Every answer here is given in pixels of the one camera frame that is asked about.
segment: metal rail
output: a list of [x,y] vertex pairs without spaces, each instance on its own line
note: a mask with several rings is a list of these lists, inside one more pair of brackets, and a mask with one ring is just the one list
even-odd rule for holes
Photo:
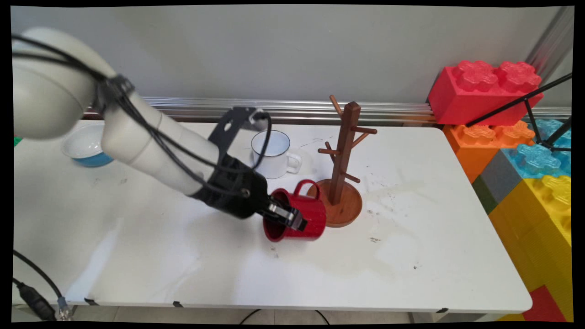
[[[276,124],[339,125],[339,115],[328,101],[278,101],[278,100],[236,100],[223,98],[153,98],[145,97],[158,109],[176,121],[217,122],[227,110],[234,106],[258,107],[268,111]],[[357,102],[362,106],[360,125],[401,126],[436,124],[429,104]],[[571,108],[533,108],[536,119],[559,119],[571,116]],[[88,108],[85,119],[101,117]],[[529,122],[528,115],[523,119]]]

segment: red enamel mug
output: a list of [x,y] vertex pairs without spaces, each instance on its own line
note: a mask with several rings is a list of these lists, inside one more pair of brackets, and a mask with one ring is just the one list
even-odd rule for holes
[[[317,189],[317,194],[314,198],[299,195],[301,187],[307,183],[313,184]],[[310,179],[301,180],[292,195],[285,189],[277,189],[271,195],[276,200],[298,209],[302,217],[307,221],[307,226],[301,232],[264,218],[264,233],[268,240],[278,242],[287,238],[313,241],[323,234],[327,222],[327,212],[323,201],[321,201],[321,189],[317,183]]]

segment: white mug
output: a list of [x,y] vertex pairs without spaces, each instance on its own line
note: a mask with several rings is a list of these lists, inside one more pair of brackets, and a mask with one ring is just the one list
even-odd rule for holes
[[[259,132],[252,138],[252,152],[254,153],[254,164],[258,163],[262,146],[266,140],[266,131]],[[270,132],[270,140],[266,146],[264,158],[260,162],[256,171],[262,176],[269,179],[279,178],[286,172],[293,174],[301,170],[302,159],[300,156],[288,152],[291,146],[291,141],[288,136],[281,131],[272,130]],[[296,160],[296,165],[290,166],[288,162],[290,159]]]

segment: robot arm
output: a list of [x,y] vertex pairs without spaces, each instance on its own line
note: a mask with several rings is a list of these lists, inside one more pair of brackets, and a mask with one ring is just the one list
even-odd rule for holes
[[[22,37],[12,44],[16,135],[61,136],[93,102],[100,105],[104,117],[102,148],[110,157],[235,217],[259,213],[293,229],[304,229],[306,220],[298,210],[270,198],[266,179],[226,153],[238,129],[262,117],[255,109],[229,111],[207,140],[149,106],[83,42],[45,28],[30,29]],[[82,63],[101,81],[47,57]],[[224,131],[228,121],[232,127]]]

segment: white bowl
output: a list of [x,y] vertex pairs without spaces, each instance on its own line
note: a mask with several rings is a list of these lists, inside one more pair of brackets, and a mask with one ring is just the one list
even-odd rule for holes
[[61,151],[84,166],[103,166],[113,160],[102,150],[103,134],[103,123],[79,127],[65,137]]

